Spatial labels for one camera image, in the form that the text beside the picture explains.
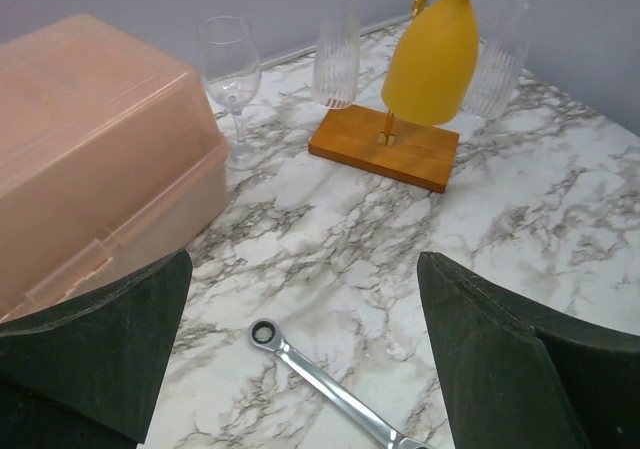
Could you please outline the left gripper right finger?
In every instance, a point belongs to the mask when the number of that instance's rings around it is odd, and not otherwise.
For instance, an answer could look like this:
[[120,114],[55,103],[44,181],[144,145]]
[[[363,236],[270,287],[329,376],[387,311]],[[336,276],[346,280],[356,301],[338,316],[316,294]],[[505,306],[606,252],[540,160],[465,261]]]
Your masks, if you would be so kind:
[[492,283],[436,252],[421,304],[458,448],[635,448],[639,339]]

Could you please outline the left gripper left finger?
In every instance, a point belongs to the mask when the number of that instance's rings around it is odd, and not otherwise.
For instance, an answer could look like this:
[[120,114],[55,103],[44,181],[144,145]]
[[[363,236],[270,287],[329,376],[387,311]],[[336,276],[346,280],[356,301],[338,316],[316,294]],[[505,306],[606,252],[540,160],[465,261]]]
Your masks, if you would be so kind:
[[4,448],[145,442],[192,275],[180,250],[1,326]]

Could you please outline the yellow plastic wine glass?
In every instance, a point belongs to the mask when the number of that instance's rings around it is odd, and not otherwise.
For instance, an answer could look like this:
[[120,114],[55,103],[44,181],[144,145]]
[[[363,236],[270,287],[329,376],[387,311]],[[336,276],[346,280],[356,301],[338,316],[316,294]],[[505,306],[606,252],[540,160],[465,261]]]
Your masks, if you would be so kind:
[[437,0],[398,41],[381,91],[385,106],[415,124],[450,121],[471,82],[478,51],[471,0]]

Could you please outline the clear wine glass back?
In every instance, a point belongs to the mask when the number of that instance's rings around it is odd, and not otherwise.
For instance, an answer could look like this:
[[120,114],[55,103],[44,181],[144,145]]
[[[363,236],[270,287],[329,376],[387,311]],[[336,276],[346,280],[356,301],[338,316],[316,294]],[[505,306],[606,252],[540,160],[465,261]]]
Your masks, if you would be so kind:
[[249,170],[256,156],[247,141],[243,111],[257,95],[262,80],[251,27],[242,17],[218,16],[199,26],[198,37],[204,87],[211,99],[231,114],[235,126],[229,167]]

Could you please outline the ribbed clear champagne flute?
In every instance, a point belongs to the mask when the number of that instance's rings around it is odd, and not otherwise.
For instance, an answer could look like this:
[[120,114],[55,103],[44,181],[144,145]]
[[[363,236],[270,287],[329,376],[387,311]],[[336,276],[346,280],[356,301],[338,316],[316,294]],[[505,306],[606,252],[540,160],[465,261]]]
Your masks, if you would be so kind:
[[312,96],[328,109],[355,102],[360,63],[360,21],[356,0],[329,0],[317,41]]

